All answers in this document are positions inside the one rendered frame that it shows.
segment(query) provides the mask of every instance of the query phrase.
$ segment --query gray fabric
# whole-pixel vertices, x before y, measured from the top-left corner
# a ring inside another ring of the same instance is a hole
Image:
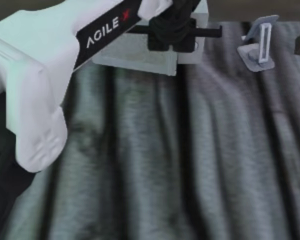
[[[260,74],[237,54],[242,25],[222,24],[183,78],[75,74],[64,153],[2,240],[300,240],[300,23],[274,27]]]

